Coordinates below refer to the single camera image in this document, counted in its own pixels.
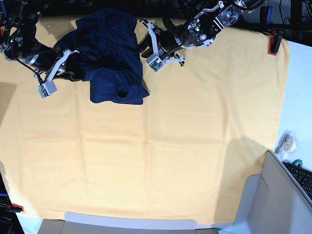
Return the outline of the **black keyboard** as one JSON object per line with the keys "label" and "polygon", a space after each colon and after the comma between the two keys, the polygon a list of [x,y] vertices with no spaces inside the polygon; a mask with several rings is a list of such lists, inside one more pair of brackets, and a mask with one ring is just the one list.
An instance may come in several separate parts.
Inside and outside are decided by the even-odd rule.
{"label": "black keyboard", "polygon": [[312,206],[312,173],[299,165],[282,162],[286,175],[298,190],[298,192],[304,197],[307,203]]}

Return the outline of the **dark blue long-sleeve shirt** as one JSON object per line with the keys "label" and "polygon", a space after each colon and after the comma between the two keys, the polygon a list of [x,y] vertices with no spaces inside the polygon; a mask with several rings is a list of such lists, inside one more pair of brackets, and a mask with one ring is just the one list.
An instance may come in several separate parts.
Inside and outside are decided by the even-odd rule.
{"label": "dark blue long-sleeve shirt", "polygon": [[73,55],[73,65],[78,79],[90,83],[91,102],[141,105],[149,95],[142,84],[136,25],[133,15],[102,8],[77,20],[77,28],[54,45],[61,50],[79,50]]}

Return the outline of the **red clamp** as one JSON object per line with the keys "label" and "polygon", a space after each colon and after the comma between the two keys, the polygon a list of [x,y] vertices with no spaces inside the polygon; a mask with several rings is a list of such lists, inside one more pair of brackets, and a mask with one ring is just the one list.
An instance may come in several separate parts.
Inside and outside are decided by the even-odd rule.
{"label": "red clamp", "polygon": [[16,204],[7,204],[5,205],[4,209],[8,212],[8,213],[21,213],[24,212],[24,208],[22,206],[16,205]]}
{"label": "red clamp", "polygon": [[276,56],[280,44],[283,40],[284,32],[283,30],[273,30],[272,36],[269,40],[269,48],[268,48],[268,54],[272,56]]}

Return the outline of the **red clamp bottom left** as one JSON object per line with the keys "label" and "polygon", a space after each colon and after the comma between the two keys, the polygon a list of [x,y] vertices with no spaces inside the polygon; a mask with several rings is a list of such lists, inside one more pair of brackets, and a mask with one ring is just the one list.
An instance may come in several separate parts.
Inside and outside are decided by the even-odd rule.
{"label": "red clamp bottom left", "polygon": [[5,205],[4,209],[8,212],[8,213],[21,213],[24,212],[24,208],[22,206],[16,205],[16,204],[7,204]]}

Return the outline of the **cardboard box right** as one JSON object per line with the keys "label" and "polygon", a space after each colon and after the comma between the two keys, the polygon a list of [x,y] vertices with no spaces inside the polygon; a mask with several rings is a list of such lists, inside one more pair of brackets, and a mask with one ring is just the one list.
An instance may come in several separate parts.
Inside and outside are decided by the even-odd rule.
{"label": "cardboard box right", "polygon": [[231,232],[312,232],[312,201],[272,151],[266,152],[261,173],[247,178]]}

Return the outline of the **red clamp top right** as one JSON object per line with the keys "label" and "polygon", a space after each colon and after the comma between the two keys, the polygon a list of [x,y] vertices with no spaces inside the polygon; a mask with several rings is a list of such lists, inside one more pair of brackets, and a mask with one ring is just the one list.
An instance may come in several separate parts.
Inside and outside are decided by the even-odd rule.
{"label": "red clamp top right", "polygon": [[284,32],[283,30],[273,30],[272,36],[269,40],[269,48],[268,48],[268,54],[272,56],[276,56],[280,44],[283,40]]}

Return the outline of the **yellow table cloth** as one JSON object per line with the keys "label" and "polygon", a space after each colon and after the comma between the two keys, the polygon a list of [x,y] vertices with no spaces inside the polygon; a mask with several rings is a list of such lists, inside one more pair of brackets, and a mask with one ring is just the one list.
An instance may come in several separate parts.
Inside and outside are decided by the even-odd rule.
{"label": "yellow table cloth", "polygon": [[94,104],[87,82],[41,98],[31,71],[0,60],[0,170],[23,217],[67,212],[232,222],[246,179],[274,148],[290,47],[225,28],[184,66],[143,66],[142,105]]}

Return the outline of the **green tape roll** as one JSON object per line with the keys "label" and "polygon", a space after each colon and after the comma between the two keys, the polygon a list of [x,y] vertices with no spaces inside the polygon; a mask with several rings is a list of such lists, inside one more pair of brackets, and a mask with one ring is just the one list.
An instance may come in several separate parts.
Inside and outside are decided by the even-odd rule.
{"label": "green tape roll", "polygon": [[295,161],[292,162],[293,165],[302,168],[303,161],[300,159],[296,159]]}

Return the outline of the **clear tape dispenser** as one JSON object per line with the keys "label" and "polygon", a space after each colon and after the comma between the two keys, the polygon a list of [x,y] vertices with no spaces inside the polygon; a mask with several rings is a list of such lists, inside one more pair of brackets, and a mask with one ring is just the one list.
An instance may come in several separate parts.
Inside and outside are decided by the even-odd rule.
{"label": "clear tape dispenser", "polygon": [[294,154],[298,148],[298,139],[291,130],[285,130],[278,141],[274,153],[280,156]]}

